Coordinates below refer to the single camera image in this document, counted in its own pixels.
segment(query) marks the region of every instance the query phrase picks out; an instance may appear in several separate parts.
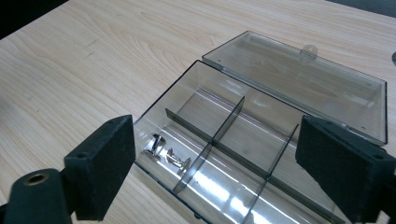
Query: wooden table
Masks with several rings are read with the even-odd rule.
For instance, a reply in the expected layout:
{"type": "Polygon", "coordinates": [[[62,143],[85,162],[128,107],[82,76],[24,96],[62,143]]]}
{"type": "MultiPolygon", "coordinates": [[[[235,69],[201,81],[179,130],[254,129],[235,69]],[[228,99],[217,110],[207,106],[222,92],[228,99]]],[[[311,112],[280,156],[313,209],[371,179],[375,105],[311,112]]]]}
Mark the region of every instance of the wooden table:
{"type": "MultiPolygon", "coordinates": [[[[246,30],[385,79],[385,149],[396,156],[396,19],[320,0],[71,0],[0,40],[0,203],[22,175],[62,169],[108,119],[139,118],[193,61],[246,30]]],[[[201,221],[133,166],[104,222],[201,221]]]]}

